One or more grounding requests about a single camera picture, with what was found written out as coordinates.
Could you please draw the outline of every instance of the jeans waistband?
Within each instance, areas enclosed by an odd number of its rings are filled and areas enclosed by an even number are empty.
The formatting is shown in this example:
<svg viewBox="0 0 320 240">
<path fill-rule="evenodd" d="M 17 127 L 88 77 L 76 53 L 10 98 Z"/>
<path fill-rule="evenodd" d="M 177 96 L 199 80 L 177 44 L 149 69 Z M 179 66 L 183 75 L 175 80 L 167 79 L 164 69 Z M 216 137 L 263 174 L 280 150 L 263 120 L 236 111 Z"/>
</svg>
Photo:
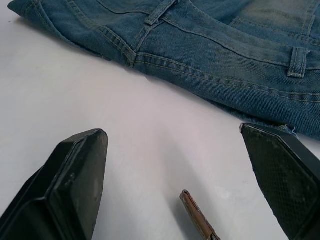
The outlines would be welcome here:
<svg viewBox="0 0 320 240">
<path fill-rule="evenodd" d="M 288 67 L 291 71 L 297 69 L 302 73 L 305 70 L 320 69 L 319 51 L 301 48 L 297 51 L 295 47 L 251 36 L 213 19 L 190 0 L 166 1 L 173 5 L 165 9 L 163 15 L 159 14 L 158 9 L 154 12 L 160 19 L 184 32 L 212 40 L 245 58 Z"/>
</svg>

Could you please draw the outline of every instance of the white surface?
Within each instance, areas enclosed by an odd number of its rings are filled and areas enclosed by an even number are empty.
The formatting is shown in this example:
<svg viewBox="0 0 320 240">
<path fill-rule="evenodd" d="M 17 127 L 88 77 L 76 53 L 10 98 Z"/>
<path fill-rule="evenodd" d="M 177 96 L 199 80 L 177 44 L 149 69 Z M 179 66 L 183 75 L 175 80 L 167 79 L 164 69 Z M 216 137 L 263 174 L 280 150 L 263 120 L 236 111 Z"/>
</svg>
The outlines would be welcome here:
<svg viewBox="0 0 320 240">
<path fill-rule="evenodd" d="M 241 121 L 159 79 L 52 38 L 0 3 L 0 215 L 71 135 L 109 137 L 94 240 L 200 240 L 193 195 L 221 240 L 286 240 L 239 133 Z M 320 142 L 302 139 L 320 158 Z"/>
</svg>

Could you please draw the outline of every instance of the denim fabric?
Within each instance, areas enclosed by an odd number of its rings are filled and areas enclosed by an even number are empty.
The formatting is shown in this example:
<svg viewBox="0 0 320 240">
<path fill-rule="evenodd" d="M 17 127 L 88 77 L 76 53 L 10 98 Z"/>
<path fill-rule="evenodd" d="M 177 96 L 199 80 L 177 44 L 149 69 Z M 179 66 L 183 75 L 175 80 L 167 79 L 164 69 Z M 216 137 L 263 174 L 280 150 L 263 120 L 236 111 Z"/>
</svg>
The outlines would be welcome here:
<svg viewBox="0 0 320 240">
<path fill-rule="evenodd" d="M 320 0 L 15 0 L 93 55 L 320 140 Z"/>
</svg>

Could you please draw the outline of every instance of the brown strap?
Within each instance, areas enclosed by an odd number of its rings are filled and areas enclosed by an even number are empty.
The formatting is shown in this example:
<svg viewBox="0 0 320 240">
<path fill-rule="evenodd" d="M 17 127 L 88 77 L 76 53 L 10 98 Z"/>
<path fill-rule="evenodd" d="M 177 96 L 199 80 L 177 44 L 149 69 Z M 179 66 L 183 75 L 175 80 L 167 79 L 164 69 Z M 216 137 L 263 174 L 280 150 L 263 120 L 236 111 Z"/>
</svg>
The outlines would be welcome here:
<svg viewBox="0 0 320 240">
<path fill-rule="evenodd" d="M 196 229 L 203 237 L 203 239 L 221 240 L 187 190 L 183 190 L 180 195 L 180 199 L 182 200 L 193 224 L 195 225 Z"/>
</svg>

